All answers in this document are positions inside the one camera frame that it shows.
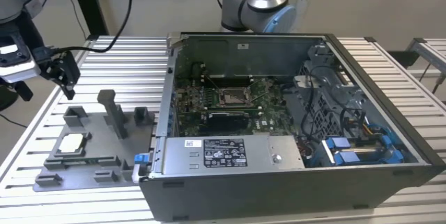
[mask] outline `motherboard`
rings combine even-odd
[[[293,120],[273,77],[178,80],[176,110],[180,137],[292,135]]]

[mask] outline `metal rail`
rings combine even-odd
[[[446,74],[446,39],[413,38],[408,51],[415,51]]]
[[[89,46],[101,47],[110,37]],[[369,74],[389,100],[446,160],[446,110],[441,103],[383,51],[363,38],[340,38],[341,44]],[[157,223],[138,186],[34,193],[34,176],[61,131],[66,106],[102,112],[100,89],[116,91],[124,110],[136,106],[158,110],[166,64],[162,38],[121,37],[106,53],[80,53],[77,95],[68,101],[58,89],[50,94],[0,173],[1,223]],[[287,216],[214,220],[213,223],[424,223],[446,220],[446,173],[421,187],[400,190],[375,209]]]

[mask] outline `power supply label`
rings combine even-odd
[[[247,167],[243,139],[204,139],[202,156],[206,168]]]

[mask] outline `white wall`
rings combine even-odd
[[[100,0],[110,33],[121,24],[126,2]],[[446,37],[444,3],[446,0],[309,0],[301,31],[332,32],[341,37],[372,36],[385,48],[403,49],[412,37]],[[216,31],[218,22],[214,0],[133,0],[124,34],[161,37],[170,31]],[[68,0],[49,0],[34,23],[48,44],[82,43]],[[82,17],[81,23],[88,30]]]
[[[413,37],[446,38],[446,0],[309,0],[301,31],[372,36],[389,50]]]
[[[121,24],[128,0],[100,0],[110,33]],[[162,37],[172,31],[217,31],[216,0],[133,0],[125,35]]]

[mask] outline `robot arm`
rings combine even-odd
[[[288,0],[222,0],[221,27],[236,32],[289,32],[295,15]]]
[[[40,13],[38,0],[0,0],[0,85],[29,101],[25,79],[41,76],[56,83],[70,100],[80,72],[70,52],[56,54],[45,47],[32,18]]]

